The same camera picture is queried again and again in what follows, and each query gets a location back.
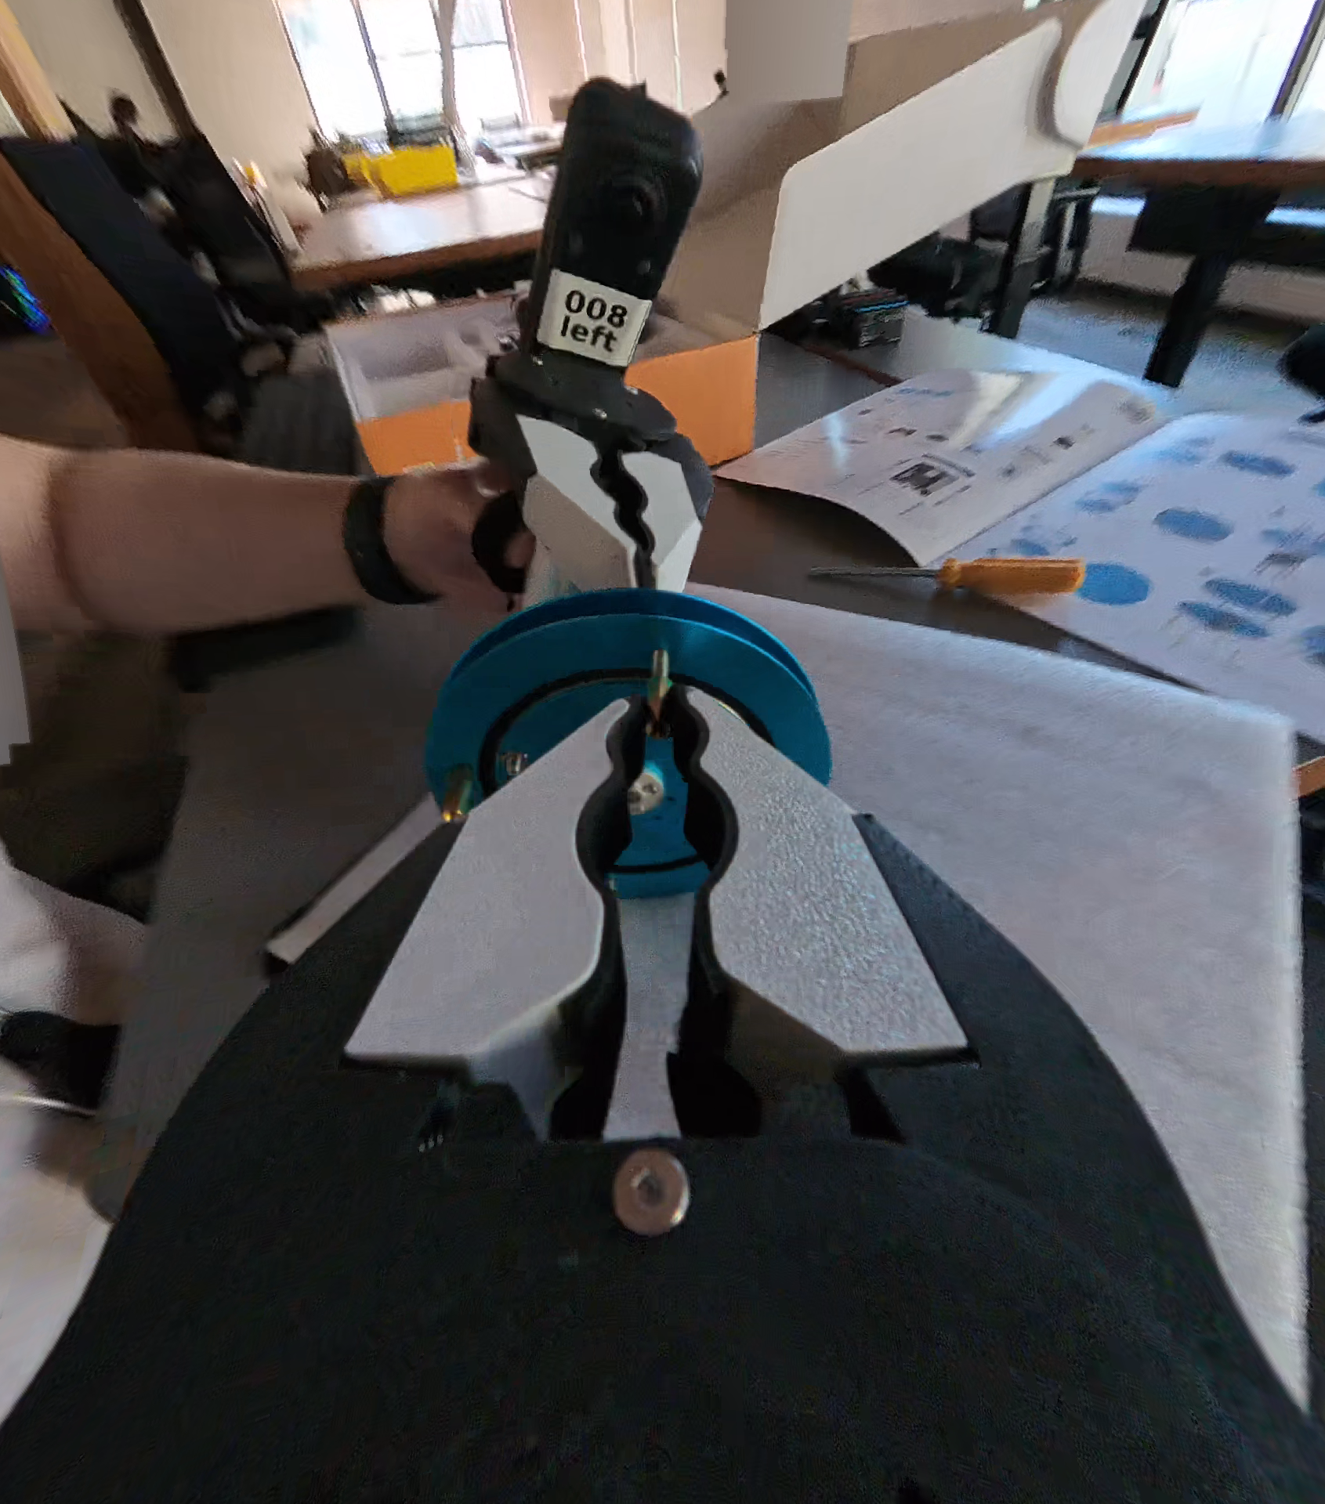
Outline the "white foam sheet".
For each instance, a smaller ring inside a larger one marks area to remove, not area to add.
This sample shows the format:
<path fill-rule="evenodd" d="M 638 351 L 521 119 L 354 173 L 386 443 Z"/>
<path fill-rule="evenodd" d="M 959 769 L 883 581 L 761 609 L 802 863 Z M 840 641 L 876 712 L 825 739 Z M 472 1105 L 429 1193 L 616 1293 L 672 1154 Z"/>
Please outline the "white foam sheet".
<path fill-rule="evenodd" d="M 755 1137 L 881 1086 L 1059 1155 L 1106 1206 L 1189 1197 L 1189 1319 L 1226 1291 L 1307 1399 L 1290 735 L 1126 673 L 710 588 L 570 596 L 450 671 L 418 918 L 342 1057 L 504 1086 L 535 1135 Z"/>

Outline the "paned window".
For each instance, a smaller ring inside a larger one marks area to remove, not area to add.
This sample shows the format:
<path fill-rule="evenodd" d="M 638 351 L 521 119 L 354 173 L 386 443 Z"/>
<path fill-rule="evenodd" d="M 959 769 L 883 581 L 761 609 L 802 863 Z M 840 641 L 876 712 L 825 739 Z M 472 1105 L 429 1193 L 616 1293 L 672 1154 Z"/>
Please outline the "paned window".
<path fill-rule="evenodd" d="M 325 138 L 382 134 L 388 121 L 442 111 L 437 4 L 276 2 L 274 9 Z M 463 130 L 525 117 L 506 4 L 457 2 L 450 57 Z"/>

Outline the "printed instruction manual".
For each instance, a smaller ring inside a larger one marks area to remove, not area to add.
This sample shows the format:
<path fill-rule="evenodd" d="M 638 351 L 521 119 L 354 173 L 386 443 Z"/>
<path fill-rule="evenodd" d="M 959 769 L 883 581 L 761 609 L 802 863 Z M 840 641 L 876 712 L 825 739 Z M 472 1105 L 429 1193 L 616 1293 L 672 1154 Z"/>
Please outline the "printed instruction manual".
<path fill-rule="evenodd" d="M 1017 609 L 1325 746 L 1325 422 L 1166 417 L 1113 381 L 938 369 L 721 479 L 849 511 L 923 567 L 1076 558 Z"/>

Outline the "grey foam box insert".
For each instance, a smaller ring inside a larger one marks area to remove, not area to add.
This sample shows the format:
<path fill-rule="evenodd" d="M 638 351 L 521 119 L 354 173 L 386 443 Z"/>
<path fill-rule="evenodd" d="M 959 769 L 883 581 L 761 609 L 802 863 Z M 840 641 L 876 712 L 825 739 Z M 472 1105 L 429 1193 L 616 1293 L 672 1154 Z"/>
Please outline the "grey foam box insert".
<path fill-rule="evenodd" d="M 357 424 L 465 402 L 501 353 L 499 330 L 486 324 L 365 322 L 329 330 L 325 345 Z"/>

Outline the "wooden office table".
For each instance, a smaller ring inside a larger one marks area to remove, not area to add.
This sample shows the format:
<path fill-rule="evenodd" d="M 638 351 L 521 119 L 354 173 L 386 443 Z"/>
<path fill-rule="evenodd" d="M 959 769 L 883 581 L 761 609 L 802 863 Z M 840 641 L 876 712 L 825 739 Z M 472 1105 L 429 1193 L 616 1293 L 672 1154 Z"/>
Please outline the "wooden office table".
<path fill-rule="evenodd" d="M 1325 234 L 1290 224 L 1262 232 L 1281 198 L 1325 192 L 1325 111 L 1256 124 L 1196 123 L 1087 147 L 1081 181 L 1121 179 L 1143 190 L 1132 251 L 1187 254 L 1143 379 L 1179 386 L 1236 264 L 1325 273 Z"/>
<path fill-rule="evenodd" d="M 544 217 L 546 200 L 531 177 L 350 198 L 310 224 L 290 279 L 299 292 L 331 292 L 529 256 Z"/>

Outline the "yellow storage bins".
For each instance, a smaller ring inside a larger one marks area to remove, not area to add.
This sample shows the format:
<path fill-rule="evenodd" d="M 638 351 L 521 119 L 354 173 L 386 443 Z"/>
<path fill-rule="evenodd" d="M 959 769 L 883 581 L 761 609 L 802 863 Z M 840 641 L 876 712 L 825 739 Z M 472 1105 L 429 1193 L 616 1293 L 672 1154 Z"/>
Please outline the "yellow storage bins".
<path fill-rule="evenodd" d="M 378 198 L 416 198 L 459 187 L 459 162 L 444 140 L 382 153 L 359 149 L 340 153 L 339 160 L 350 183 L 372 190 Z"/>

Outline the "dark grey desk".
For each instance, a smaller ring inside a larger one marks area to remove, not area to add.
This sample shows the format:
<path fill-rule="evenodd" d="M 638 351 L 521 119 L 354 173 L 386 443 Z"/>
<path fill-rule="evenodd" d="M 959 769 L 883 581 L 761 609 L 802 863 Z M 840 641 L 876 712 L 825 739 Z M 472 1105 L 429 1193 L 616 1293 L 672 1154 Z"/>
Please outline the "dark grey desk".
<path fill-rule="evenodd" d="M 1296 761 L 1262 711 L 1164 688 L 1011 609 L 912 581 L 866 524 L 721 484 L 695 579 L 765 611 L 819 680 L 836 788 L 1025 944 L 1143 1069 L 1202 1216 L 1302 1221 Z M 92 1201 L 114 1218 L 165 1118 L 263 982 L 267 927 L 421 792 L 429 701 L 472 635 L 367 609 L 346 643 L 201 699 Z"/>

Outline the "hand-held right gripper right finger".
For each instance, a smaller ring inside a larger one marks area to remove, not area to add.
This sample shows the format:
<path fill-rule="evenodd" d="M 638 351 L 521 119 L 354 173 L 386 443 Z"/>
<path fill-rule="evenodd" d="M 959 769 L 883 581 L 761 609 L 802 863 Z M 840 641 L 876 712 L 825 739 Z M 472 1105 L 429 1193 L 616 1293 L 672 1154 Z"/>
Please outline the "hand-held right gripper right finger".
<path fill-rule="evenodd" d="M 868 1072 L 968 1042 L 855 812 L 699 688 L 674 690 L 674 765 L 704 861 L 674 1137 L 896 1138 Z"/>

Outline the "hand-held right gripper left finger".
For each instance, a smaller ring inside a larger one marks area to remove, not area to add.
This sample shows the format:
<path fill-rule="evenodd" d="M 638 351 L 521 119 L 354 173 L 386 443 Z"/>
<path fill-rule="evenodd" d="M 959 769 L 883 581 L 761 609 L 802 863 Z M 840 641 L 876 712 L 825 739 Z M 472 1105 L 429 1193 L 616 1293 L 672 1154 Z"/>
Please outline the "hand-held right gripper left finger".
<path fill-rule="evenodd" d="M 550 1135 L 608 918 L 578 826 L 616 777 L 610 737 L 629 711 L 614 699 L 463 818 L 348 1037 L 348 1063 L 508 1088 L 535 1135 Z"/>

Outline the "black office chair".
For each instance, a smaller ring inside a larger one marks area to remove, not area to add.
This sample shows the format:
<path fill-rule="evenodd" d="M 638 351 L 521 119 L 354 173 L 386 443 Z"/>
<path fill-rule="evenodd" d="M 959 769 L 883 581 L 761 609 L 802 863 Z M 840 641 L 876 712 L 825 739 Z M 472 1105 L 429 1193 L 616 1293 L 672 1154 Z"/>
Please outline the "black office chair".
<path fill-rule="evenodd" d="M 295 332 L 203 279 L 92 145 L 0 138 L 0 155 L 137 317 L 203 447 L 233 456 L 259 383 L 288 369 Z"/>

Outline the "person's left forearm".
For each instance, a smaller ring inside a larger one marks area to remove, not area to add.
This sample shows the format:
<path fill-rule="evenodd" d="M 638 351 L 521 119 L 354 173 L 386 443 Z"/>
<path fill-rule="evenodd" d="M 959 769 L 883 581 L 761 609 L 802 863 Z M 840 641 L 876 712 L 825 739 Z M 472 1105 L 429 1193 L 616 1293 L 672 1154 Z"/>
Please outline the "person's left forearm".
<path fill-rule="evenodd" d="M 28 633 L 176 635 L 350 609 L 348 479 L 0 435 L 0 565 Z"/>

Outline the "yellow handled screwdriver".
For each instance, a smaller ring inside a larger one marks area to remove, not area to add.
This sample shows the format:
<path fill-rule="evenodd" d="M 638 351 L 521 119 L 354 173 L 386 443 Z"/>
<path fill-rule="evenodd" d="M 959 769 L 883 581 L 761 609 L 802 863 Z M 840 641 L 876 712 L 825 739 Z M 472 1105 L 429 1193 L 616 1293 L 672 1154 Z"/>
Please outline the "yellow handled screwdriver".
<path fill-rule="evenodd" d="M 991 598 L 1053 598 L 1077 592 L 1085 582 L 1085 562 L 1055 556 L 983 556 L 919 565 L 817 565 L 815 579 L 917 579 L 942 592 L 976 592 Z"/>

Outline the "blue round metal turntable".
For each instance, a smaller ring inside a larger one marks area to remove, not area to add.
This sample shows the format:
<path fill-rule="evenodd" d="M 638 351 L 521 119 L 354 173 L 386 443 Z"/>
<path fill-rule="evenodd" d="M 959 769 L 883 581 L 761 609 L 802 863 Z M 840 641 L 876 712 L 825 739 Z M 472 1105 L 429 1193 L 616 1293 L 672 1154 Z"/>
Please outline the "blue round metal turntable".
<path fill-rule="evenodd" d="M 667 739 L 648 735 L 655 648 L 670 662 Z M 469 816 L 614 699 L 629 701 L 610 737 L 616 777 L 578 826 L 580 856 L 593 861 L 608 912 L 599 974 L 614 961 L 619 897 L 638 895 L 642 878 L 655 895 L 693 895 L 704 880 L 704 861 L 683 833 L 676 688 L 714 696 L 815 780 L 829 773 L 817 697 L 795 656 L 749 618 L 674 592 L 580 592 L 508 616 L 457 660 L 427 724 L 427 792 L 440 803 L 448 771 L 471 765 Z M 442 822 L 414 850 L 408 873 L 423 884 L 420 903 L 461 824 Z"/>

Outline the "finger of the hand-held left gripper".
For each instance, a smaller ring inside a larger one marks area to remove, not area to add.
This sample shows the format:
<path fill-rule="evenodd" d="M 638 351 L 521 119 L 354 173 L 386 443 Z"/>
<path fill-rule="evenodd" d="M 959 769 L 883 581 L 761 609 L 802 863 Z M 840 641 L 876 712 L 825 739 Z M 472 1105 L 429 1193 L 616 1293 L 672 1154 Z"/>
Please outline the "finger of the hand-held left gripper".
<path fill-rule="evenodd" d="M 702 533 L 693 471 L 655 451 L 623 452 L 618 467 L 629 492 L 616 503 L 616 518 L 631 547 L 614 584 L 683 592 Z"/>
<path fill-rule="evenodd" d="M 602 592 L 651 584 L 646 500 L 625 464 L 608 481 L 595 445 L 544 418 L 523 417 L 520 437 L 533 462 L 520 501 L 533 539 L 527 592 Z"/>

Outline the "person's left hand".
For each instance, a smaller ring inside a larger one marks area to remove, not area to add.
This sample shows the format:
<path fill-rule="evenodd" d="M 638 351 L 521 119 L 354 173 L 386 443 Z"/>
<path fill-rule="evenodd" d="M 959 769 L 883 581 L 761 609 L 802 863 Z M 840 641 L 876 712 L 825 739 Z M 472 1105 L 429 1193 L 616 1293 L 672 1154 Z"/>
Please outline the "person's left hand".
<path fill-rule="evenodd" d="M 384 541 L 401 577 L 467 613 L 495 613 L 520 601 L 533 537 L 518 530 L 503 549 L 504 565 L 518 575 L 512 592 L 484 573 L 472 547 L 480 516 L 510 486 L 510 475 L 487 460 L 420 466 L 395 477 L 386 494 Z"/>

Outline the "black wristband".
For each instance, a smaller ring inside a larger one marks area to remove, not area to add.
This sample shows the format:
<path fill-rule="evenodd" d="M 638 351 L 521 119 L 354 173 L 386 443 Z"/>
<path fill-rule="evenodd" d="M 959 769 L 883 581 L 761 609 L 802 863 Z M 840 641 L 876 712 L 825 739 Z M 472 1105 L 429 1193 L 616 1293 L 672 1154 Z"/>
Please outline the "black wristband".
<path fill-rule="evenodd" d="M 414 584 L 393 562 L 386 543 L 386 503 L 391 477 L 359 477 L 340 513 L 339 539 L 354 582 L 380 605 L 420 607 L 438 596 Z"/>

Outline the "orange cardboard box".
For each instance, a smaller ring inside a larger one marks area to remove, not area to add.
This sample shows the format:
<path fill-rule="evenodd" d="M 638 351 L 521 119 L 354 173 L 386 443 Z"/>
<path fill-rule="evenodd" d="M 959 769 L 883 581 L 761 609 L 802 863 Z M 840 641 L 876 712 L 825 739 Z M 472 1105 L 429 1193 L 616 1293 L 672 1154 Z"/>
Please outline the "orange cardboard box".
<path fill-rule="evenodd" d="M 629 386 L 710 466 L 753 449 L 757 337 L 1023 181 L 1066 173 L 1141 4 L 729 4 L 727 94 Z"/>

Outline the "wooden pillar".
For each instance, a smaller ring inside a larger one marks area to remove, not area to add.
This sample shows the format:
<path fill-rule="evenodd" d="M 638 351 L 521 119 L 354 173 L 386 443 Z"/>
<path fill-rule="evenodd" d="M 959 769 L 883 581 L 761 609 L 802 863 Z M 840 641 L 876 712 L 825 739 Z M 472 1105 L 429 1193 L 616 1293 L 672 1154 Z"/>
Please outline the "wooden pillar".
<path fill-rule="evenodd" d="M 0 104 L 13 107 L 33 140 L 52 141 L 65 121 L 7 4 L 0 4 Z M 124 424 L 127 441 L 150 451 L 199 451 L 195 424 L 143 322 L 39 205 L 1 149 L 0 251 Z"/>

